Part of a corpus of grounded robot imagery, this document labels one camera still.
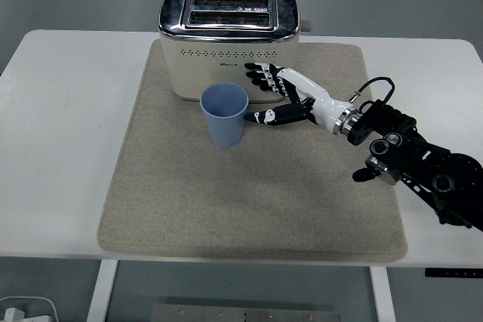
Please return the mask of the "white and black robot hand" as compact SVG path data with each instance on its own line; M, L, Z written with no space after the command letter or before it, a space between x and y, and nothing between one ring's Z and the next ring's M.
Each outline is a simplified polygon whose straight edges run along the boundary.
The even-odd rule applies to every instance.
M272 109L249 112L244 116L247 121L279 126L308 120L337 132L344 112L355 109L349 102L333 99L322 86L294 69L272 63L246 63L245 68L252 85L288 101Z

